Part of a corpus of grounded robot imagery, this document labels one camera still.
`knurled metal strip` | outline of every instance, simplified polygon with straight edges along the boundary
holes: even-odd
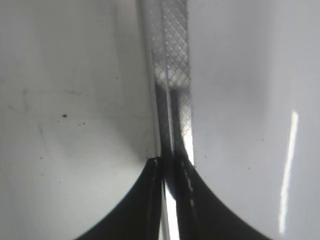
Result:
[[[179,230],[178,220],[172,222],[172,218],[177,218],[173,160],[176,154],[183,154],[194,162],[187,0],[143,0],[142,4],[161,156],[166,161],[163,185],[165,237],[176,240]]]

